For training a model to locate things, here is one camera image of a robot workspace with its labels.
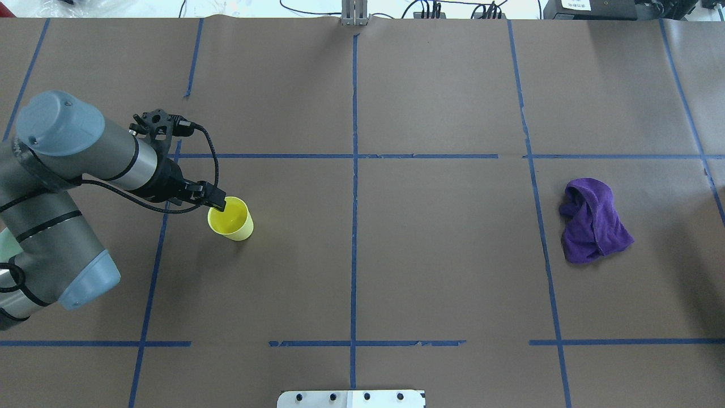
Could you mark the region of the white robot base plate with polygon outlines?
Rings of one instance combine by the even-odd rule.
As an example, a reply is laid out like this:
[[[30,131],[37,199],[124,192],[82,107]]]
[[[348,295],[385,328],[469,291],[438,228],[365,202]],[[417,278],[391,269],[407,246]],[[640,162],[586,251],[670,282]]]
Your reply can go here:
[[[426,407],[423,390],[290,390],[277,407]]]

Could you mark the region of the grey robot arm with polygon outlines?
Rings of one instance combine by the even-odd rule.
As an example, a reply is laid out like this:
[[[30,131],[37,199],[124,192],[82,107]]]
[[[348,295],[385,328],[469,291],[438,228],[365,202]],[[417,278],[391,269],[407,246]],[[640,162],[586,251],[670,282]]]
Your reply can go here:
[[[135,114],[127,129],[65,91],[34,96],[2,142],[2,330],[52,304],[75,310],[120,282],[120,271],[69,195],[99,186],[153,212],[184,214],[207,206],[223,211],[225,191],[214,180],[184,178],[169,157],[174,137],[209,132],[163,109]],[[188,209],[169,210],[161,202]]]

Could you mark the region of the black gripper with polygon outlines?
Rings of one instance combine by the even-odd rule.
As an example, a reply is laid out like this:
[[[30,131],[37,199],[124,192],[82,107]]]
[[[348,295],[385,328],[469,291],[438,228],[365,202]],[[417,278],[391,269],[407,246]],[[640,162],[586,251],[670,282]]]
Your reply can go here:
[[[169,158],[157,157],[156,170],[148,181],[149,202],[186,202],[224,212],[227,194],[215,184],[191,181],[180,166]]]

